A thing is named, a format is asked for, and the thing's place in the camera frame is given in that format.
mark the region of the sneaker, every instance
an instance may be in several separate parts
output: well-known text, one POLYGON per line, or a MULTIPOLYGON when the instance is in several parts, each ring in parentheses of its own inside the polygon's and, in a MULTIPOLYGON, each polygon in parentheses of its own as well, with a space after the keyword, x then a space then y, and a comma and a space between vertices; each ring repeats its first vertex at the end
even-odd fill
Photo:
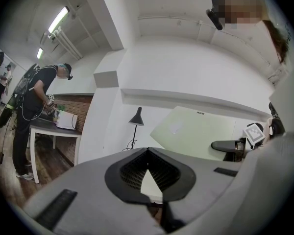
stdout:
POLYGON ((31 167, 31 160, 26 160, 25 166, 26 167, 31 167))
POLYGON ((17 173, 17 172, 15 172, 15 173, 16 173, 16 176, 17 176, 18 178, 24 178, 24 179, 26 179, 26 180, 32 180, 32 179, 34 178, 34 174, 31 173, 31 172, 28 172, 28 173, 26 173, 26 174, 24 174, 24 175, 20 175, 20 174, 17 173))

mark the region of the brick wall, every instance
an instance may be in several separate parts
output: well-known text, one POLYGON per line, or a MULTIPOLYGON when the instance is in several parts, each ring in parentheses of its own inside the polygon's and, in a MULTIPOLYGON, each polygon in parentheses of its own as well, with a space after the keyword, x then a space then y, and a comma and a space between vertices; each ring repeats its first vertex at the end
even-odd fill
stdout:
MULTIPOLYGON (((82 132, 93 96, 55 95, 54 99, 54 103, 65 106, 66 112, 78 115, 77 130, 82 132)), ((75 141, 76 138, 57 137, 56 142, 56 147, 72 164, 74 164, 75 141)))

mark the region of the man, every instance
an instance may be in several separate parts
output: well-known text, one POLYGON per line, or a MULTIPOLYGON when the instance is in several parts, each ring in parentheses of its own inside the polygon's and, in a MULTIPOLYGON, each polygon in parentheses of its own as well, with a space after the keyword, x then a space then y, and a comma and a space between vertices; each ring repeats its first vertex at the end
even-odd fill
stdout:
POLYGON ((49 111, 52 108, 53 102, 46 96, 46 92, 56 76, 71 80, 71 70, 72 68, 69 64, 49 65, 40 68, 28 85, 28 91, 23 98, 23 103, 18 108, 13 141, 12 159, 16 176, 19 178, 26 180, 34 178, 33 174, 28 172, 26 168, 26 166, 31 166, 31 163, 25 156, 30 121, 35 115, 39 115, 43 109, 49 111))
POLYGON ((0 81, 0 101, 1 101, 1 96, 4 93, 5 87, 7 85, 8 79, 12 75, 11 65, 8 65, 6 67, 6 69, 8 70, 8 72, 4 76, 0 76, 0 79, 1 79, 1 81, 0 81))

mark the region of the white table leg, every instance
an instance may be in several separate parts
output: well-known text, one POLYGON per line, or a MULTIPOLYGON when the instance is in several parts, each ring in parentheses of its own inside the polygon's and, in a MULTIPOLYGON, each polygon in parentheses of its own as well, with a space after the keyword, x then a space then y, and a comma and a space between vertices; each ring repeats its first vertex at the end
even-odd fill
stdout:
POLYGON ((36 160, 35 160, 35 129, 31 128, 30 131, 30 160, 31 167, 33 169, 35 183, 39 184, 37 168, 36 168, 36 160))
POLYGON ((30 148, 30 134, 29 134, 29 136, 28 136, 28 140, 27 140, 27 146, 26 146, 26 148, 30 148))
POLYGON ((57 136, 53 136, 53 144, 52 144, 52 148, 55 149, 55 143, 57 141, 57 136))
POLYGON ((74 166, 77 165, 78 163, 78 153, 79 153, 79 143, 80 143, 81 136, 76 138, 76 143, 75 143, 75 153, 74 153, 74 166))

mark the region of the black rubber pad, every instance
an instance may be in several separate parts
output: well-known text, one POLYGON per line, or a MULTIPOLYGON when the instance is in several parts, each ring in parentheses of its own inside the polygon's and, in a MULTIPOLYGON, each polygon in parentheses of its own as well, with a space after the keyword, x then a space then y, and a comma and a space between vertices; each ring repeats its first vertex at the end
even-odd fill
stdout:
POLYGON ((238 171, 236 171, 236 170, 229 170, 229 169, 224 169, 224 168, 220 168, 220 167, 214 169, 214 171, 217 173, 221 173, 221 174, 230 176, 230 177, 235 177, 238 173, 238 171))
POLYGON ((48 230, 52 230, 77 195, 76 191, 63 190, 36 218, 48 230))

